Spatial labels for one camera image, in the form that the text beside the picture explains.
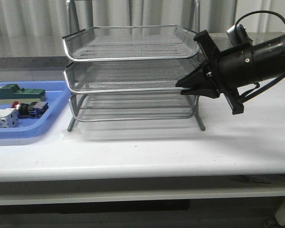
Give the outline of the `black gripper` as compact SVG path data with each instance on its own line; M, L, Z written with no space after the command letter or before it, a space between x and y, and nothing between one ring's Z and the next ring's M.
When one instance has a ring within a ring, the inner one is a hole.
M220 51L206 30L198 33L194 40L199 44L206 64L177 81L176 87L191 87L180 94L209 98L224 94L232 114L242 114L244 105L238 88L254 83L252 45L244 43Z

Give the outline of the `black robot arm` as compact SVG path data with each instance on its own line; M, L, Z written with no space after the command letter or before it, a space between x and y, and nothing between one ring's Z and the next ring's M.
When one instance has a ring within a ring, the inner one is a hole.
M205 60L177 81L182 95L218 98L223 94L233 115L244 111L243 103L285 78L285 34L252 45L247 38L241 44L220 51L206 30L198 33Z

